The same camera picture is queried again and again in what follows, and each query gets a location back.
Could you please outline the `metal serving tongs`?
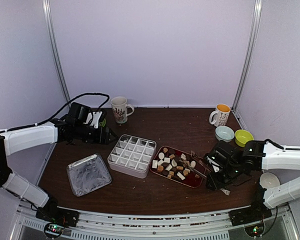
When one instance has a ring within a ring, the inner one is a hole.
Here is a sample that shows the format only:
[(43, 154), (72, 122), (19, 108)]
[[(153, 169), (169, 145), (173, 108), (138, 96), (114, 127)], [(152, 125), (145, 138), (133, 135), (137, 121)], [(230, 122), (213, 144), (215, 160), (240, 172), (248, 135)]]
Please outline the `metal serving tongs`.
[(183, 171), (188, 172), (187, 175), (183, 173), (186, 180), (188, 180), (189, 176), (194, 179), (201, 179), (205, 183), (205, 187), (207, 176), (214, 172), (209, 162), (194, 151), (190, 153), (183, 152), (179, 157), (179, 163), (183, 166)]

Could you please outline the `red chocolate tray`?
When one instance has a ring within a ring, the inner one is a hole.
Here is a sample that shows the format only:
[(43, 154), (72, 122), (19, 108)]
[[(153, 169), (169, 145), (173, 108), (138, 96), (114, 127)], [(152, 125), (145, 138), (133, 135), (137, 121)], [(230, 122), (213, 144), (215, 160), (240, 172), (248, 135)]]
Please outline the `red chocolate tray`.
[(182, 153), (186, 152), (170, 146), (160, 147), (149, 164), (149, 170), (158, 176), (186, 187), (198, 188), (202, 184), (200, 178), (195, 179), (189, 175), (188, 180), (186, 180), (183, 175), (184, 173), (187, 176), (188, 172), (183, 171), (184, 167), (179, 163)]

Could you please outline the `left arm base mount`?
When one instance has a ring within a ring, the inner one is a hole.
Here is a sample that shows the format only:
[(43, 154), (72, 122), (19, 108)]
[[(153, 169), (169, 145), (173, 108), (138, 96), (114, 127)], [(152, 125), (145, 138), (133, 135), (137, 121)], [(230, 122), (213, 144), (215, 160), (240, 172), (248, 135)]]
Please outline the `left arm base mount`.
[(80, 213), (78, 211), (64, 208), (57, 208), (54, 216), (44, 213), (40, 208), (35, 214), (37, 219), (47, 222), (44, 224), (43, 233), (46, 237), (53, 240), (61, 237), (63, 234), (70, 233), (70, 228), (75, 228), (77, 226), (79, 216)]

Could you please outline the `bunny print tin lid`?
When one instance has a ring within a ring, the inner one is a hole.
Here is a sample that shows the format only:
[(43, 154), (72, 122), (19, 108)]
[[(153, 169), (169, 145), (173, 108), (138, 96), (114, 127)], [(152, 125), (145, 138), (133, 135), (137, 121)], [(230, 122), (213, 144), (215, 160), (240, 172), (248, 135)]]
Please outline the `bunny print tin lid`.
[(111, 174), (100, 154), (77, 160), (66, 167), (72, 193), (81, 197), (112, 182)]

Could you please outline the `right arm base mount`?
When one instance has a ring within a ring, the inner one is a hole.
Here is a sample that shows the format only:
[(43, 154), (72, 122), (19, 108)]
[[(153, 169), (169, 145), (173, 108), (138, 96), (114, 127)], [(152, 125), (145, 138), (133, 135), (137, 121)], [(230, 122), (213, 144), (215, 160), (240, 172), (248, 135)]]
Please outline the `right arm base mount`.
[(258, 238), (265, 233), (266, 225), (264, 220), (272, 216), (272, 211), (246, 207), (231, 210), (228, 215), (233, 227), (243, 226), (245, 233), (249, 237)]

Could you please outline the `white divided tin box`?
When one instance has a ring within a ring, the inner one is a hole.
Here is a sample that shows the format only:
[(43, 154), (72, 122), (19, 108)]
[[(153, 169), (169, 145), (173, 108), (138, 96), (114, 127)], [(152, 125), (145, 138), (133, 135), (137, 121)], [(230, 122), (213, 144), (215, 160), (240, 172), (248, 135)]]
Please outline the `white divided tin box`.
[(107, 157), (114, 171), (144, 179), (157, 151), (157, 143), (150, 139), (123, 134)]

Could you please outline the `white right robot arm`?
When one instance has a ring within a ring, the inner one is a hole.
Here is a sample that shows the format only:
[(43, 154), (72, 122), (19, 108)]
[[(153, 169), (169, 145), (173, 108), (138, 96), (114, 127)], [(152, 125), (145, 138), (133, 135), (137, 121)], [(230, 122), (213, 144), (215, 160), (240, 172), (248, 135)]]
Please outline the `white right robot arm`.
[[(250, 140), (244, 147), (219, 141), (206, 155), (212, 172), (206, 177), (210, 190), (224, 189), (241, 175), (272, 170), (300, 171), (300, 146), (280, 145), (270, 139)], [(255, 203), (246, 210), (249, 220), (258, 220), (266, 209), (300, 198), (300, 176), (279, 186), (261, 187)]]

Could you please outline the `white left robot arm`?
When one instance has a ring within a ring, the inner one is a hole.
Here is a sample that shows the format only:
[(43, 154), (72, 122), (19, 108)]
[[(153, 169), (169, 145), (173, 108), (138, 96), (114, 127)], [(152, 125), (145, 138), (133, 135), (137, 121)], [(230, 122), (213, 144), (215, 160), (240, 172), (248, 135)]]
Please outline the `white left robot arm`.
[(107, 126), (106, 111), (72, 103), (68, 113), (57, 115), (42, 122), (10, 129), (0, 129), (0, 188), (30, 202), (51, 222), (62, 218), (57, 200), (27, 178), (13, 170), (8, 159), (23, 152), (33, 152), (57, 143), (84, 143), (108, 145), (118, 140), (115, 132)]

